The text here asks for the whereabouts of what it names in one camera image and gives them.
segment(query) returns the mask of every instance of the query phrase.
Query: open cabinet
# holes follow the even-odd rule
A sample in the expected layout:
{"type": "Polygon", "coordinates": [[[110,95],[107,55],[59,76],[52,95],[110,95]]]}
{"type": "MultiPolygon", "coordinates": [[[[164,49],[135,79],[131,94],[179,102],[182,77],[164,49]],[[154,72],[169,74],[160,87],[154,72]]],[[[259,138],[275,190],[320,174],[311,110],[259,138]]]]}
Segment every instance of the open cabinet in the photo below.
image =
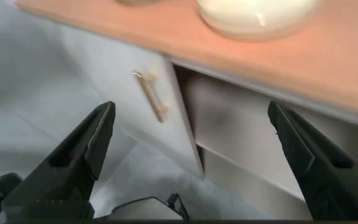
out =
{"type": "MultiPolygon", "coordinates": [[[[175,71],[206,178],[276,218],[311,219],[267,115],[277,99],[180,66],[175,71]]],[[[358,162],[358,126],[289,105],[358,162]]]]}

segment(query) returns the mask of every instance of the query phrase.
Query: metal handle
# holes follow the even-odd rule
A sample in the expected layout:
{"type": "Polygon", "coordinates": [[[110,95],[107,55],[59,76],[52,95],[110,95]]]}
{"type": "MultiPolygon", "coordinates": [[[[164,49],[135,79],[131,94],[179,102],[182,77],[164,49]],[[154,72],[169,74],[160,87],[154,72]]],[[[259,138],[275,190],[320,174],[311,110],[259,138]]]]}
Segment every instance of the metal handle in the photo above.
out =
{"type": "Polygon", "coordinates": [[[149,83],[153,80],[155,80],[155,75],[143,75],[140,72],[132,72],[133,75],[136,76],[137,81],[139,81],[144,93],[146,94],[146,97],[151,104],[155,115],[157,116],[158,121],[161,123],[164,123],[163,114],[167,112],[168,105],[162,104],[158,105],[157,100],[154,98],[154,95],[152,93],[152,90],[149,87],[149,83]]]}

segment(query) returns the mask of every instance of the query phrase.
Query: cabinet door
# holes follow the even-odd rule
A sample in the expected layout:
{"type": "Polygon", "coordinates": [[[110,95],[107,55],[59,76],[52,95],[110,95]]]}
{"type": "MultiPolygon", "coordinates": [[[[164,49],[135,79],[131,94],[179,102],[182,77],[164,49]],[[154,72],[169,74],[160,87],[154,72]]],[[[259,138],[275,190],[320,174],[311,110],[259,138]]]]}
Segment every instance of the cabinet door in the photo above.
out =
{"type": "Polygon", "coordinates": [[[161,150],[191,174],[203,177],[178,83],[163,55],[64,25],[60,25],[58,36],[67,60],[100,95],[116,103],[118,121],[129,135],[161,150]],[[158,121],[144,89],[132,74],[134,71],[155,74],[147,88],[158,105],[168,105],[163,123],[158,121]]]}

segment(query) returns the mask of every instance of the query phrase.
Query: countertop edge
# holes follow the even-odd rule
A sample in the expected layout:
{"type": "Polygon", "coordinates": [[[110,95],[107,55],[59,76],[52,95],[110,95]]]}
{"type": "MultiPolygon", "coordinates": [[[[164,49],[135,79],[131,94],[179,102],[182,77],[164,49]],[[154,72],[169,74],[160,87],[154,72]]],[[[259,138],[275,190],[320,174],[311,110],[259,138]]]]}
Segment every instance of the countertop edge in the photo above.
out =
{"type": "Polygon", "coordinates": [[[219,57],[218,55],[197,52],[193,49],[187,49],[185,52],[184,50],[172,45],[172,43],[168,43],[163,40],[153,40],[146,36],[135,34],[129,30],[120,29],[118,27],[113,29],[112,27],[104,27],[100,24],[91,24],[86,21],[65,17],[61,14],[56,14],[50,11],[45,11],[42,9],[37,9],[36,7],[22,4],[20,1],[15,1],[15,5],[19,9],[35,14],[36,16],[46,17],[57,22],[62,22],[71,26],[79,27],[81,29],[86,29],[91,32],[106,35],[108,37],[138,44],[144,47],[149,47],[151,49],[174,55],[176,57],[193,60],[202,65],[227,70],[228,72],[242,75],[269,85],[277,86],[278,88],[283,88],[287,91],[292,91],[309,98],[315,98],[317,100],[343,106],[358,112],[358,95],[351,92],[332,90],[327,86],[322,86],[318,83],[305,82],[304,80],[298,78],[289,78],[288,76],[282,75],[276,71],[261,68],[250,63],[244,64],[244,62],[226,60],[225,58],[219,57]]]}

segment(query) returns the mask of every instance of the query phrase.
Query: wooden countertop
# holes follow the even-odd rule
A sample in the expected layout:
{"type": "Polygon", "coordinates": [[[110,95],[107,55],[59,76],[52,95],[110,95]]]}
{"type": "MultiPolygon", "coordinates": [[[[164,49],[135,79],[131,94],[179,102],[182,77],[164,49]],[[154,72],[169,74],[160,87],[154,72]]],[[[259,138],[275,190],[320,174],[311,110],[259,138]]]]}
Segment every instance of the wooden countertop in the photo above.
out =
{"type": "Polygon", "coordinates": [[[211,31],[195,0],[17,0],[28,12],[358,111],[358,0],[327,0],[299,32],[241,42],[211,31]]]}

